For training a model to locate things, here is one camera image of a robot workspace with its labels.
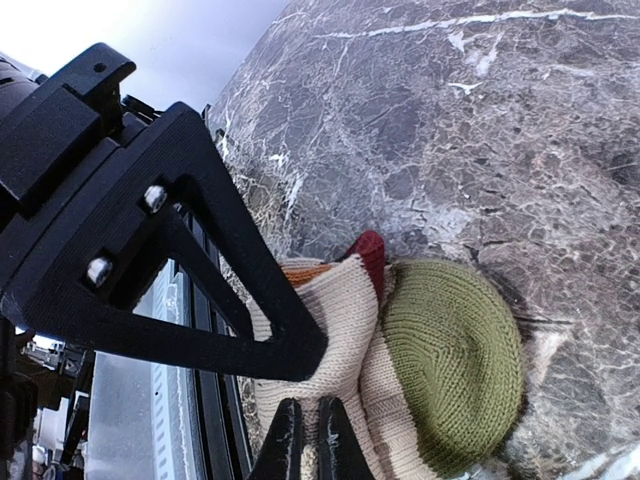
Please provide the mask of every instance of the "gray marble surface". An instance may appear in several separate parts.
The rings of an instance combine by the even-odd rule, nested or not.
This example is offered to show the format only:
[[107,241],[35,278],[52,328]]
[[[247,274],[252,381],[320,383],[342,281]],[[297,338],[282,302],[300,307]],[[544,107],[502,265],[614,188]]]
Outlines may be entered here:
[[483,475],[640,442],[638,0],[294,0],[209,120],[277,255],[373,228],[501,289],[527,402]]

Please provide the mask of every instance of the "striped knit fabric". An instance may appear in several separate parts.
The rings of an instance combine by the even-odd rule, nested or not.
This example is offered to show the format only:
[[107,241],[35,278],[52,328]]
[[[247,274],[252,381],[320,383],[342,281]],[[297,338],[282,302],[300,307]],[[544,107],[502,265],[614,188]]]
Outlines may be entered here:
[[[384,243],[375,232],[361,236],[342,262],[326,266],[321,261],[286,261],[283,270],[298,295],[326,333],[327,351],[315,374],[304,382],[256,380],[258,418],[265,435],[280,401],[295,398],[303,412],[306,478],[315,478],[312,467],[318,441],[318,405],[334,395],[344,403],[369,468],[376,479],[385,478],[362,408],[358,377],[378,318],[378,296],[384,287]],[[271,336],[268,320],[255,303],[249,305],[256,340]]]
[[523,395],[515,321],[495,289],[443,261],[400,263],[360,378],[387,478],[451,477],[485,458]]

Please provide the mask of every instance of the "black plastic bracket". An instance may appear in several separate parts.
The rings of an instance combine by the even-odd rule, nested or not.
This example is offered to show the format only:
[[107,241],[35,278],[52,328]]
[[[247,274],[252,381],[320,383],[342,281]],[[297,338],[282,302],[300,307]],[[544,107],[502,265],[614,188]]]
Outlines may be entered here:
[[[339,398],[320,400],[318,427],[319,480],[374,480]],[[278,406],[248,480],[299,480],[302,433],[300,404],[285,398]]]
[[[0,184],[17,205],[0,234],[0,313],[92,350],[249,377],[309,378],[327,339],[271,256],[198,113],[177,103],[148,126],[122,122],[114,84],[134,68],[96,45],[0,124],[3,150],[7,144],[13,152],[1,158]],[[59,105],[65,115],[55,113]],[[87,128],[53,125],[51,118],[73,123],[76,110],[86,112]],[[63,131],[69,139],[56,140],[56,155],[41,142],[11,143],[26,138],[25,125],[36,138]],[[35,165],[24,176],[22,159]],[[145,202],[152,186],[162,192],[158,208]],[[246,309],[179,225],[178,210],[194,215],[270,320],[269,341],[251,338]],[[167,256],[179,258],[236,337],[130,311]],[[95,259],[108,266],[99,281],[88,276]]]

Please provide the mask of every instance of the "screw head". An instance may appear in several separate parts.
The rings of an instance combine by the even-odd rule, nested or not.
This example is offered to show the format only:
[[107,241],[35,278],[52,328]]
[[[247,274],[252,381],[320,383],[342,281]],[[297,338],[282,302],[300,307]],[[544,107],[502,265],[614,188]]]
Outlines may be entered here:
[[94,258],[87,267],[87,278],[96,287],[100,287],[111,273],[112,268],[113,264],[109,259],[104,257]]
[[157,213],[167,200],[167,191],[160,185],[151,185],[144,193],[144,203],[149,207],[151,214]]

